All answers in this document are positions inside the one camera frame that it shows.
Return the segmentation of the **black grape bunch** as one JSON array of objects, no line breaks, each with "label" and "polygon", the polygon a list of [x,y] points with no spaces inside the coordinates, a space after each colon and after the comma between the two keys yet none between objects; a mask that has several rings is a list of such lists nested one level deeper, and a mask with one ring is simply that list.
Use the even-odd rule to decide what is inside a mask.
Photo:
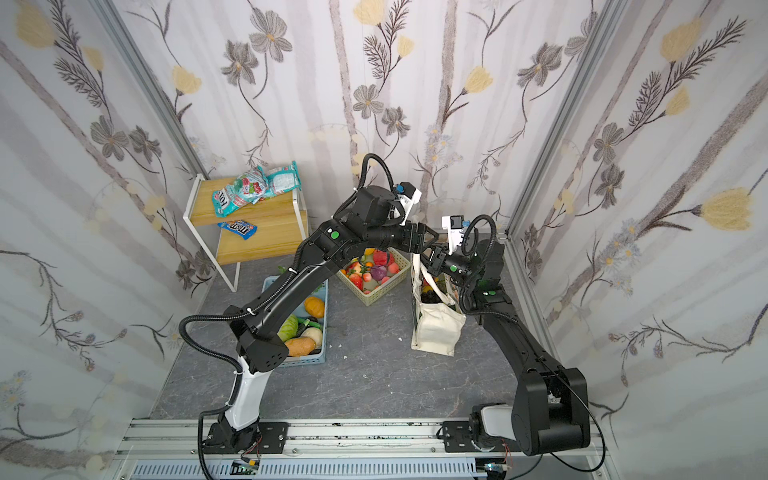
[{"label": "black grape bunch", "polygon": [[420,294],[420,300],[424,304],[440,304],[442,302],[439,295],[433,289],[423,289]]}]

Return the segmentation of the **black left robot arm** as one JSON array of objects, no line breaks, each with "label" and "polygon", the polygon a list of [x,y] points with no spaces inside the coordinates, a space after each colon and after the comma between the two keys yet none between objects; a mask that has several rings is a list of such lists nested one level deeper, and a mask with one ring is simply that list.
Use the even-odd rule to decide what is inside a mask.
[{"label": "black left robot arm", "polygon": [[[389,169],[379,155],[366,154],[353,193],[300,243],[292,264],[268,289],[225,314],[196,314],[180,321],[179,334],[187,345],[234,369],[233,386],[225,404],[198,416],[196,453],[204,477],[211,476],[204,453],[206,418],[217,419],[213,435],[227,453],[248,449],[262,438],[258,426],[262,398],[272,371],[289,354],[278,332],[299,304],[368,248],[420,254],[438,239],[438,233],[426,224],[408,218],[421,199],[421,191],[409,182],[394,182],[388,172],[386,186],[368,185],[370,162],[378,163],[383,171]],[[237,339],[237,355],[231,357],[195,341],[187,327],[196,322],[228,324]]]}]

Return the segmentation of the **cream canvas grocery bag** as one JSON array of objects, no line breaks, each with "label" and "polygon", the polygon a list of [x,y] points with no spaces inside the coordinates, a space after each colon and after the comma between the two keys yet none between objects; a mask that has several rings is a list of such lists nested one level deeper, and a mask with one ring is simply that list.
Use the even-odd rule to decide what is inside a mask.
[{"label": "cream canvas grocery bag", "polygon": [[[466,316],[459,307],[458,291],[446,275],[430,275],[421,263],[419,255],[412,254],[411,261],[414,306],[411,348],[453,357],[466,321]],[[423,289],[433,289],[442,302],[422,303],[420,294]]]}]

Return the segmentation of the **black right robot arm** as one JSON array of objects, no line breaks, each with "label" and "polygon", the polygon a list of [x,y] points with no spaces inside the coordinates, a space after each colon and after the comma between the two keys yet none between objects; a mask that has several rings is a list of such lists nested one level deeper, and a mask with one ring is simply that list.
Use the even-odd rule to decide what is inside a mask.
[{"label": "black right robot arm", "polygon": [[579,369],[564,367],[520,319],[500,280],[504,247],[493,236],[480,237],[481,223],[496,227],[485,214],[471,221],[461,215],[444,217],[448,241],[432,246],[424,259],[429,274],[452,281],[459,309],[492,337],[517,381],[512,404],[473,408],[471,441],[478,449],[513,445],[527,456],[556,457],[585,448],[596,424],[586,379]]}]

